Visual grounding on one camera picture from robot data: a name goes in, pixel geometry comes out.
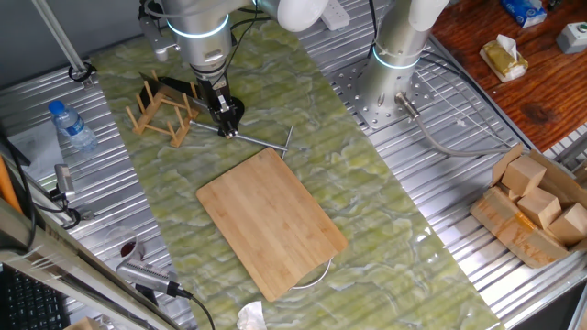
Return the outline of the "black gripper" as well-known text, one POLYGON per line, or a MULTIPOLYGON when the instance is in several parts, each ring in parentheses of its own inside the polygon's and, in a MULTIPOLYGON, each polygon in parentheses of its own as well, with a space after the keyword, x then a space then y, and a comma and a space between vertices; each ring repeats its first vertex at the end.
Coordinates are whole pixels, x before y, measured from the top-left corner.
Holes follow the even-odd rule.
POLYGON ((238 133, 239 108, 234 105, 227 74, 221 73, 208 80, 197 79, 199 92, 207 103, 213 120, 219 124, 218 135, 227 139, 238 133))

